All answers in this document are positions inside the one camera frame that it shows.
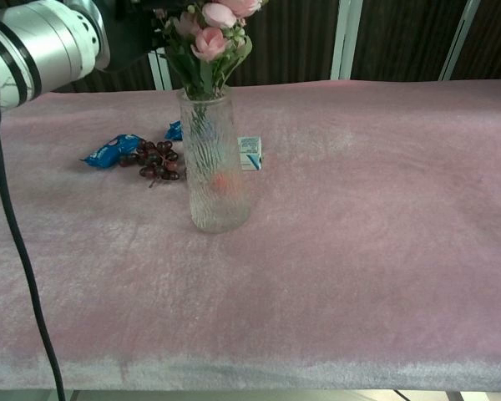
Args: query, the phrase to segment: textured glass vase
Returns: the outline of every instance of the textured glass vase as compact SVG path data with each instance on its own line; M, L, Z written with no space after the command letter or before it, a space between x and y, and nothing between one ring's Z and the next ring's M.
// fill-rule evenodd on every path
M192 101L179 93L191 216L206 232L241 226L250 213L230 93Z

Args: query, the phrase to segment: dark curtain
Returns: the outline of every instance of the dark curtain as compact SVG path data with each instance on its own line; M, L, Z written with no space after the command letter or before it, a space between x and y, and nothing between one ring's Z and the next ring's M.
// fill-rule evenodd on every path
M501 79L501 0L483 0L452 79Z
M436 80L467 0L364 0L352 65L353 79ZM26 0L1 0L11 7ZM249 18L250 57L232 86L329 79L338 0L270 0ZM173 87L181 87L171 71ZM453 79L501 79L501 0L481 0ZM154 89L145 55L112 74L95 71L61 92Z
M465 3L364 0L352 79L437 80Z
M83 79L65 85L54 92L118 92L122 90L154 90L148 56L144 56L118 73L93 71Z

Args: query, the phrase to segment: pink fabric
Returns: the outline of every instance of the pink fabric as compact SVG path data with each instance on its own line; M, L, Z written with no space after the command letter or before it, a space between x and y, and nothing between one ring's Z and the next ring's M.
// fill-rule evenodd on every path
M13 203L68 388L501 391L501 81L234 90L250 220L78 159L161 138L175 94L48 94L3 117ZM46 388L0 206L0 388Z

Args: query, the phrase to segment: blue snack wrapper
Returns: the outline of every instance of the blue snack wrapper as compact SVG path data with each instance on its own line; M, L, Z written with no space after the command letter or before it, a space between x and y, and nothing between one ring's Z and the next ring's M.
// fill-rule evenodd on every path
M133 153L140 140L141 138L136 135L119 135L82 161L93 167L107 169L118 163L121 155Z
M170 124L170 128L165 134L167 140L182 140L182 124L179 121L175 121Z

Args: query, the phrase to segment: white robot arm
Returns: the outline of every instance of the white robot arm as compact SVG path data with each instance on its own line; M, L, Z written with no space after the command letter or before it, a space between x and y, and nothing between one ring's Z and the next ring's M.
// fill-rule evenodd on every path
M89 74L121 69L162 43L157 0L37 0L0 11L0 109L19 106Z

